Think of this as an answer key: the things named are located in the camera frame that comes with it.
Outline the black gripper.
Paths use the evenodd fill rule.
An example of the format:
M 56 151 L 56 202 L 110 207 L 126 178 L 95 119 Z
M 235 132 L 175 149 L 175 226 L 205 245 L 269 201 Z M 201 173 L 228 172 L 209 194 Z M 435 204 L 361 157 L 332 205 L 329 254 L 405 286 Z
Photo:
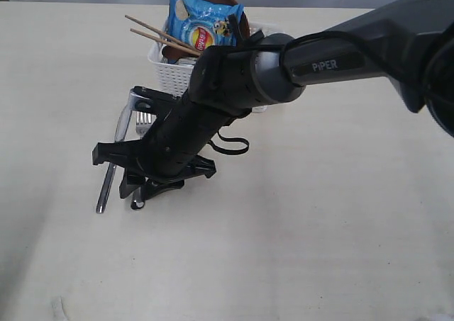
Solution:
M 151 198 L 181 189 L 183 179 L 216 173 L 214 161 L 198 155 L 215 134 L 216 111 L 184 97 L 142 139 L 98 143 L 92 163 L 124 168 L 119 196 L 125 199 L 133 193 L 131 209 L 140 210 Z

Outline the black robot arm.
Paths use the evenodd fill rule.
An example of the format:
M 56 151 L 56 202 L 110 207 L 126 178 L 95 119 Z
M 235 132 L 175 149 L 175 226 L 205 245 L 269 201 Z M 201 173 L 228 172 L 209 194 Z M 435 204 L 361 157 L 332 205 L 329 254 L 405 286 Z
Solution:
M 238 47 L 212 46 L 181 96 L 136 86 L 112 143 L 92 161 L 108 164 L 96 211 L 103 213 L 115 170 L 132 209 L 216 167 L 200 150 L 221 128 L 258 106 L 296 100 L 308 85 L 386 77 L 413 113 L 427 108 L 453 133 L 453 0 L 398 0 L 332 28 L 293 38 L 254 34 Z

